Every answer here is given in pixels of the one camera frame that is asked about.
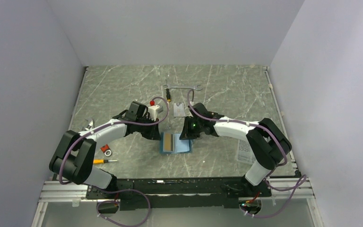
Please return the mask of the single gold credit card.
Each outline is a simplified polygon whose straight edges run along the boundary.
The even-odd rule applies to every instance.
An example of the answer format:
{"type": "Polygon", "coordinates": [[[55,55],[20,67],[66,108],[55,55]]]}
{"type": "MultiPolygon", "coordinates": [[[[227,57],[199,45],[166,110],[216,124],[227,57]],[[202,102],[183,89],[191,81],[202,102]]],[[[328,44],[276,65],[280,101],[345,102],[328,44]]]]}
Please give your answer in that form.
{"type": "Polygon", "coordinates": [[[163,136],[163,150],[165,152],[173,152],[174,151],[174,134],[164,133],[164,136],[163,136]]]}

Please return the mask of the blue leather card holder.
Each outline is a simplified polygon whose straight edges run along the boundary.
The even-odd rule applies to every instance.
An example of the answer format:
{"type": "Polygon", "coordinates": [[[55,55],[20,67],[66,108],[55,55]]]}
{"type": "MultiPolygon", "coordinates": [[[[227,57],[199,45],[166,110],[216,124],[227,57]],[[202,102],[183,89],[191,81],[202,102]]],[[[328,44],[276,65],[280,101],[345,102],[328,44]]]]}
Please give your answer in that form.
{"type": "Polygon", "coordinates": [[[161,140],[159,145],[159,153],[160,154],[183,154],[183,153],[191,153],[192,152],[192,141],[191,140],[180,140],[180,133],[174,134],[174,151],[173,152],[165,152],[163,150],[163,136],[164,133],[161,133],[161,140]]]}

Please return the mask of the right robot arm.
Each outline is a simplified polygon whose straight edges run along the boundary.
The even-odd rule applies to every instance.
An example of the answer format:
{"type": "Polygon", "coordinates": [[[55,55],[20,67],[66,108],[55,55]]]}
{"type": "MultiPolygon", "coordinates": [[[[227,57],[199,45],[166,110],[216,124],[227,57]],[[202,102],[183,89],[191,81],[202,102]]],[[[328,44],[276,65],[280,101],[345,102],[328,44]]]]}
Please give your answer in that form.
{"type": "Polygon", "coordinates": [[[215,137],[230,137],[249,144],[256,160],[244,175],[242,192],[255,195],[260,183],[278,167],[287,163],[292,144],[269,118],[259,122],[232,119],[208,111],[202,103],[189,107],[190,116],[184,118],[181,140],[194,140],[202,133],[215,137]]]}

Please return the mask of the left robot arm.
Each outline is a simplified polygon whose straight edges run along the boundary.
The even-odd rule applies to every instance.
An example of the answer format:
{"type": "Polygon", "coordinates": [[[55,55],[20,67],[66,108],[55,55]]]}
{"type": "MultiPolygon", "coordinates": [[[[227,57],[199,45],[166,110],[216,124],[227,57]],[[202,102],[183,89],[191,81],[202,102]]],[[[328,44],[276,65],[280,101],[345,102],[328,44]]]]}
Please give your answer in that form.
{"type": "Polygon", "coordinates": [[[94,166],[95,152],[110,142],[135,132],[148,140],[160,140],[158,115],[163,107],[154,101],[146,106],[133,101],[129,108],[108,122],[86,131],[66,131],[49,163],[49,169],[69,183],[87,184],[98,188],[106,199],[112,198],[117,190],[117,177],[94,166]]]}

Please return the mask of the silver credit card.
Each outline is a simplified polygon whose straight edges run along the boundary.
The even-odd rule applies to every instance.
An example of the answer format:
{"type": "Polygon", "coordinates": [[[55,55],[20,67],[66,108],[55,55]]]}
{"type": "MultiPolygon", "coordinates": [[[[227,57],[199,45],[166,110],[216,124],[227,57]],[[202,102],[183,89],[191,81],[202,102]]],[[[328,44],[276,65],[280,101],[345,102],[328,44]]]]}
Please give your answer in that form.
{"type": "Polygon", "coordinates": [[[173,116],[174,117],[185,117],[184,103],[173,104],[173,116]]]}

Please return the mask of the silver open-end wrench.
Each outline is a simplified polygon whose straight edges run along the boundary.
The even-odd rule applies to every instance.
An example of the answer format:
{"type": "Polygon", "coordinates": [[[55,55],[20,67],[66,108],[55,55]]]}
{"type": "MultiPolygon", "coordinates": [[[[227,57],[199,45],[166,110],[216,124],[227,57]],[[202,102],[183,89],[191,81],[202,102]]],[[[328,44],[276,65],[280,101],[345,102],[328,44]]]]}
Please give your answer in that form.
{"type": "Polygon", "coordinates": [[[196,91],[201,91],[203,89],[203,87],[201,85],[187,86],[187,85],[172,85],[172,84],[165,84],[165,85],[163,85],[163,88],[165,88],[165,89],[193,89],[196,91]]]}

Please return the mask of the red adjustable wrench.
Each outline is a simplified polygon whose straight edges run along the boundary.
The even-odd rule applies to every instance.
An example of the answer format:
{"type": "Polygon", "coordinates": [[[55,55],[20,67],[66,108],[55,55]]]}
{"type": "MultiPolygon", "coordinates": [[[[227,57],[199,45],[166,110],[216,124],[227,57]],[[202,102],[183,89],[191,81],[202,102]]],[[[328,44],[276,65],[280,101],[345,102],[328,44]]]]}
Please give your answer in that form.
{"type": "Polygon", "coordinates": [[[112,151],[108,144],[101,147],[101,151],[106,157],[110,157],[112,155],[112,151]]]}

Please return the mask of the clear plastic screw box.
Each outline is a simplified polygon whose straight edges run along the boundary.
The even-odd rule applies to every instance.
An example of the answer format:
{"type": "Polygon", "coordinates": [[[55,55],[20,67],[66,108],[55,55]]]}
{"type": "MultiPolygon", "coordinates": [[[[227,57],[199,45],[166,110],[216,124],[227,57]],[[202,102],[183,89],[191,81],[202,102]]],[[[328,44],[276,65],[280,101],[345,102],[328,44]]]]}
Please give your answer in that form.
{"type": "Polygon", "coordinates": [[[238,140],[236,160],[249,165],[252,165],[256,161],[255,155],[248,142],[238,140]]]}

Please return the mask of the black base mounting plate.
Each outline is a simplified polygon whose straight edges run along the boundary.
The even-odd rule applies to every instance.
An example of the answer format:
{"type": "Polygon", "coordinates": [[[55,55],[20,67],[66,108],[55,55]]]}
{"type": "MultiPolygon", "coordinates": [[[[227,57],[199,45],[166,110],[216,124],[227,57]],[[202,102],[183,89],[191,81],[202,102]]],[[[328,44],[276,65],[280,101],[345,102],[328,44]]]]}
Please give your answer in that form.
{"type": "Polygon", "coordinates": [[[244,200],[269,198],[272,193],[265,183],[250,186],[242,177],[199,177],[165,179],[118,179],[119,192],[109,194],[88,187],[89,200],[117,198],[120,210],[152,208],[223,207],[238,208],[244,200]]]}

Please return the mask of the aluminium frame rail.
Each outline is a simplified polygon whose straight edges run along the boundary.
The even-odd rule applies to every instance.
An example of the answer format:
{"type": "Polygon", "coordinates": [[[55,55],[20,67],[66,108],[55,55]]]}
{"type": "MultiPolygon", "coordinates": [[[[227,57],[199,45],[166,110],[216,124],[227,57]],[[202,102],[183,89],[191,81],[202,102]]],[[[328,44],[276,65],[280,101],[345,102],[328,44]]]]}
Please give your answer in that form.
{"type": "Polygon", "coordinates": [[[152,208],[213,207],[238,208],[260,200],[305,199],[316,227],[324,226],[309,179],[292,177],[270,178],[267,183],[248,186],[239,177],[119,179],[120,192],[109,193],[91,186],[58,181],[46,181],[41,191],[32,226],[41,227],[49,203],[69,202],[77,207],[81,202],[119,201],[119,210],[146,207],[147,196],[152,208]]]}

